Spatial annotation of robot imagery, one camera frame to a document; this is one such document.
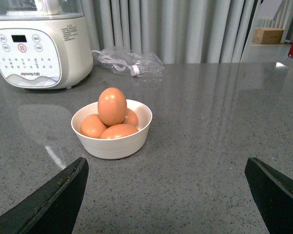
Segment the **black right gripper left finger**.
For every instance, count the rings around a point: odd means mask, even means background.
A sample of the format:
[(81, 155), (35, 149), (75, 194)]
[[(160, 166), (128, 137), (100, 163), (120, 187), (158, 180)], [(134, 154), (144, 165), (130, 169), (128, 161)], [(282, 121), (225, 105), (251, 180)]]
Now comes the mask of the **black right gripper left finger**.
[(0, 234), (70, 234), (83, 201), (89, 166), (80, 157), (0, 216)]

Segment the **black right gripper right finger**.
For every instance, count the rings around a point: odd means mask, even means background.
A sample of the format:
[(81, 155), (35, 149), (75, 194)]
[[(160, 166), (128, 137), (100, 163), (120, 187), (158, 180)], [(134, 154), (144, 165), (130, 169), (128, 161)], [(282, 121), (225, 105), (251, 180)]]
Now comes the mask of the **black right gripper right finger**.
[(293, 234), (293, 180), (254, 157), (245, 176), (269, 233)]

